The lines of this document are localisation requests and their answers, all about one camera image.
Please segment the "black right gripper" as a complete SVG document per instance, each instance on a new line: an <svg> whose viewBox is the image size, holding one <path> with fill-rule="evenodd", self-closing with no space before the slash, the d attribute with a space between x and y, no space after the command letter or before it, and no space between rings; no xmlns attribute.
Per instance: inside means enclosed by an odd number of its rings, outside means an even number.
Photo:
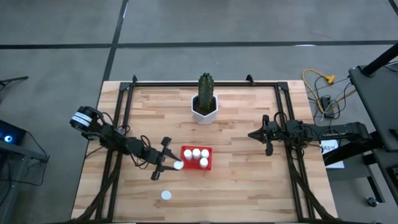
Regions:
<svg viewBox="0 0 398 224"><path fill-rule="evenodd" d="M287 136L283 133L282 128L277 124L277 122L270 122L269 116L266 114L262 116L262 127L256 131L249 133L248 136L257 141L261 141L263 144L266 145L266 156L273 155L273 140L288 140Z"/></svg>

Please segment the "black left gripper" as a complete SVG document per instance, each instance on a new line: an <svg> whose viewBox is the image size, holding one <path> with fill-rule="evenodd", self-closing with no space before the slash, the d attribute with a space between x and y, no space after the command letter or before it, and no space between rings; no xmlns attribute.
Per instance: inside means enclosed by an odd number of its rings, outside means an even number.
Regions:
<svg viewBox="0 0 398 224"><path fill-rule="evenodd" d="M177 157L172 151L168 148L171 138L164 137L161 145L163 146L161 151L157 151L153 147L151 147L150 141L147 136L140 136L141 141L143 143L143 152L142 159L145 160L149 164L155 165L155 171L153 171L151 180L158 180L160 174L167 170L178 170L174 167L165 166L163 162L165 161L165 156L170 157L176 161L180 161L180 158Z"/></svg>

